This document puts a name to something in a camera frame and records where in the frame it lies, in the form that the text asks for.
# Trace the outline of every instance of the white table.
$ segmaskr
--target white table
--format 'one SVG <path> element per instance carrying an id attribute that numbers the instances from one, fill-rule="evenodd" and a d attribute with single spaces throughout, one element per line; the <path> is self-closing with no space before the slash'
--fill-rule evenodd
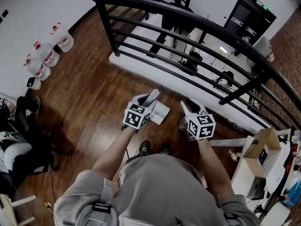
<path id="1" fill-rule="evenodd" d="M 290 138 L 290 133 L 291 133 L 291 129 L 276 132 L 278 136 L 288 135 L 288 140 Z M 243 138 L 243 139 L 210 141 L 210 144 L 212 146 L 238 146 L 238 147 L 242 146 L 243 147 L 242 153 L 240 153 L 239 155 L 240 156 L 239 162 L 234 172 L 234 175 L 232 177 L 231 184 L 235 194 L 241 194 L 246 197 L 247 206 L 251 211 L 254 211 L 258 205 L 262 205 L 262 208 L 264 209 L 267 206 L 270 199 L 270 198 L 266 198 L 260 200 L 250 200 L 247 198 L 247 195 L 251 189 L 255 176 L 253 175 L 252 171 L 249 169 L 243 156 L 248 150 L 248 148 L 250 147 L 250 145 L 252 144 L 253 140 L 254 137 L 248 136 L 247 138 Z M 286 151 L 286 148 L 284 148 L 285 156 L 287 155 L 287 153 L 288 152 Z"/>
<path id="2" fill-rule="evenodd" d="M 277 202 L 261 222 L 261 226 L 279 226 L 286 221 L 290 210 L 282 203 Z"/>

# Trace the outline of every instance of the red cap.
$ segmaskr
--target red cap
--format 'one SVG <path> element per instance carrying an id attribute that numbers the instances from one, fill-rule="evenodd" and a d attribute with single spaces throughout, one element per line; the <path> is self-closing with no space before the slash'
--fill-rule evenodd
<path id="1" fill-rule="evenodd" d="M 50 32 L 50 34 L 53 34 L 53 31 L 57 30 L 57 28 L 59 27 L 59 25 L 61 25 L 61 23 L 57 23 L 56 25 L 54 25 L 52 27 L 52 31 Z"/>
<path id="2" fill-rule="evenodd" d="M 36 41 L 36 43 L 33 45 L 36 49 L 39 49 L 41 47 L 41 44 Z"/>
<path id="3" fill-rule="evenodd" d="M 28 65 L 29 62 L 30 62 L 30 59 L 31 59 L 31 54 L 29 54 L 29 55 L 26 57 L 26 64 L 24 64 L 23 66 Z"/>

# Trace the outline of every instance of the cardboard box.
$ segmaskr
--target cardboard box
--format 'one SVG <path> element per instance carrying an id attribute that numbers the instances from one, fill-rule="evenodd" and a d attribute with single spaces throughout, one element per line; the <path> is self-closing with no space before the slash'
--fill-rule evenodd
<path id="1" fill-rule="evenodd" d="M 257 143 L 251 144 L 244 158 L 254 176 L 267 178 L 281 155 L 280 142 L 272 128 L 260 130 L 254 138 Z M 263 149 L 266 151 L 267 157 L 261 165 L 258 157 Z"/>

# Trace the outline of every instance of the black metal railing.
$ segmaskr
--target black metal railing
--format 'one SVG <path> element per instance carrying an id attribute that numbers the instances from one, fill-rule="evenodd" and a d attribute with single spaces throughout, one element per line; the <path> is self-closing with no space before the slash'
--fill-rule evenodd
<path id="1" fill-rule="evenodd" d="M 259 96 L 257 96 L 253 92 L 251 92 L 252 89 L 260 87 L 262 92 L 264 92 L 266 95 L 268 95 L 278 106 L 280 106 L 280 108 L 282 108 L 284 110 L 284 112 L 291 118 L 291 120 L 294 122 L 294 124 L 299 129 L 301 129 L 301 125 L 299 124 L 297 119 L 290 113 L 290 111 L 288 111 L 288 109 L 283 105 L 283 103 L 268 88 L 266 88 L 264 86 L 264 83 L 267 80 L 273 79 L 280 86 L 280 88 L 282 88 L 282 90 L 289 96 L 289 98 L 295 104 L 295 106 L 299 110 L 299 112 L 301 112 L 301 99 L 298 96 L 298 94 L 296 93 L 296 91 L 292 88 L 292 86 L 287 82 L 287 80 L 278 71 L 276 71 L 273 68 L 271 63 L 263 55 L 261 55 L 258 51 L 256 51 L 250 45 L 246 44 L 243 40 L 241 40 L 241 38 L 229 33 L 228 31 L 226 31 L 223 27 L 219 26 L 218 24 L 215 24 L 215 23 L 213 23 L 201 16 L 198 16 L 194 13 L 191 13 L 191 12 L 187 11 L 186 9 L 180 8 L 181 5 L 179 5 L 179 3 L 181 4 L 181 2 L 183 0 L 174 0 L 175 4 L 178 4 L 179 7 L 166 4 L 165 2 L 162 2 L 161 0 L 159 0 L 159 1 L 158 0 L 93 0 L 93 1 L 97 5 L 104 28 L 106 30 L 112 50 L 115 53 L 115 55 L 119 56 L 120 54 L 123 54 L 128 57 L 145 62 L 145 63 L 147 63 L 151 66 L 154 66 L 162 71 L 165 71 L 169 74 L 172 74 L 172 75 L 206 91 L 207 93 L 217 97 L 218 99 L 220 99 L 219 103 L 221 105 L 229 104 L 230 106 L 236 108 L 243 114 L 247 115 L 248 117 L 250 117 L 251 119 L 256 121 L 258 124 L 262 125 L 264 128 L 267 128 L 267 125 L 262 123 L 262 121 L 260 121 L 256 117 L 252 116 L 250 113 L 246 112 L 244 109 L 242 109 L 241 107 L 239 107 L 238 105 L 236 105 L 235 103 L 232 102 L 234 99 L 236 99 L 236 100 L 240 101 L 241 103 L 243 103 L 244 105 L 246 105 L 247 108 L 249 110 L 251 110 L 252 112 L 254 112 L 256 115 L 263 118 L 268 124 L 273 126 L 275 129 L 280 129 L 278 124 L 276 124 L 270 117 L 268 117 L 266 114 L 262 113 L 260 110 L 258 110 L 253 105 L 251 105 L 250 103 L 248 103 L 247 101 L 245 101 L 244 99 L 242 99 L 240 97 L 241 95 L 247 93 L 251 98 L 255 99 L 266 110 L 268 110 L 274 117 L 276 117 L 279 120 L 279 122 L 283 125 L 282 128 L 283 127 L 289 128 L 290 126 L 289 126 L 288 122 L 286 122 L 278 113 L 276 113 L 274 110 L 272 110 L 263 100 L 261 100 L 261 98 Z M 112 5 L 112 7 L 107 10 L 106 5 Z M 126 18 L 125 14 L 127 12 L 123 12 L 119 16 L 111 15 L 110 13 L 118 6 L 127 7 L 128 9 L 125 10 L 127 12 L 129 12 L 131 9 L 135 8 L 135 9 L 140 9 L 140 10 L 144 10 L 147 12 L 151 12 L 154 14 L 161 14 L 162 16 L 170 19 L 170 21 L 174 21 L 174 24 L 178 24 L 178 21 L 185 21 L 185 23 L 189 24 L 190 26 L 199 28 L 200 30 L 203 30 L 204 32 L 222 40 L 223 42 L 226 42 L 233 48 L 238 49 L 241 52 L 241 54 L 245 55 L 247 58 L 252 60 L 256 65 L 260 66 L 262 72 L 258 76 L 253 77 L 247 71 L 242 69 L 239 65 L 230 61 L 228 58 L 222 56 L 221 54 L 213 51 L 212 49 L 210 49 L 200 43 L 197 43 L 191 39 L 188 39 L 186 36 L 175 33 L 173 31 L 170 31 L 170 30 L 158 27 L 158 26 L 154 26 L 151 24 L 143 23 L 141 21 L 137 21 L 137 20 L 134 20 L 131 18 Z M 185 54 L 175 48 L 172 48 L 163 43 L 133 34 L 131 32 L 124 31 L 122 29 L 114 28 L 114 25 L 118 22 L 150 29 L 150 30 L 159 32 L 160 34 L 163 34 L 165 36 L 170 36 L 176 40 L 180 40 L 182 42 L 190 44 L 190 45 L 208 53 L 209 55 L 215 57 L 216 59 L 224 62 L 226 65 L 230 66 L 232 69 L 236 70 L 237 72 L 239 72 L 240 74 L 245 76 L 249 80 L 249 82 L 246 83 L 245 85 L 241 85 L 240 83 L 235 81 L 233 78 L 228 76 L 226 73 L 222 73 L 221 71 L 215 69 L 214 67 L 212 67 L 208 64 L 205 64 L 202 61 L 197 60 L 194 57 L 192 57 L 188 54 Z M 166 57 L 163 57 L 161 55 L 158 55 L 156 53 L 150 52 L 146 49 L 126 43 L 122 40 L 117 40 L 116 37 L 119 35 L 121 35 L 125 38 L 129 37 L 129 38 L 143 41 L 145 43 L 148 43 L 148 44 L 151 44 L 154 46 L 158 46 L 159 48 L 162 48 L 173 54 L 176 54 L 183 58 L 189 59 L 190 61 L 194 62 L 195 64 L 200 65 L 201 67 L 211 71 L 212 73 L 220 76 L 221 78 L 226 79 L 229 83 L 231 83 L 235 87 L 237 87 L 237 90 L 235 90 L 234 92 L 231 92 L 230 90 L 221 86 L 220 84 L 213 81 L 212 79 L 207 78 L 206 76 L 203 76 L 203 75 L 197 73 L 196 71 L 193 71 L 193 70 L 181 65 L 180 63 L 172 61 L 172 60 L 170 60 Z M 181 69 L 182 71 L 187 72 L 190 75 L 193 75 L 195 77 L 198 77 L 198 78 L 208 82 L 209 84 L 213 85 L 214 87 L 218 88 L 219 90 L 223 91 L 224 93 L 226 93 L 228 95 L 223 97 L 220 94 L 217 94 L 216 92 L 214 92 L 214 90 L 208 89 L 185 76 L 182 76 L 174 71 L 168 70 L 168 69 L 166 69 L 160 65 L 157 65 L 156 63 L 153 63 L 145 58 L 122 51 L 119 49 L 120 46 L 134 49 L 134 50 L 144 53 L 150 57 L 159 59 L 170 65 L 173 65 L 173 66 Z"/>

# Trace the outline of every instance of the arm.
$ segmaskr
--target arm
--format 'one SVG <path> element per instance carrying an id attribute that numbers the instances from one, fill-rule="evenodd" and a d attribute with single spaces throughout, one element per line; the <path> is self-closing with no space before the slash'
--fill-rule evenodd
<path id="1" fill-rule="evenodd" d="M 9 100 L 4 100 L 4 104 L 8 107 L 9 115 L 15 111 L 16 106 L 13 103 L 11 103 Z"/>
<path id="2" fill-rule="evenodd" d="M 124 153 L 134 133 L 134 128 L 126 128 L 96 161 L 92 170 L 112 181 L 122 163 Z"/>
<path id="3" fill-rule="evenodd" d="M 217 202 L 223 203 L 235 195 L 230 178 L 207 139 L 198 141 L 198 148 L 208 189 Z"/>

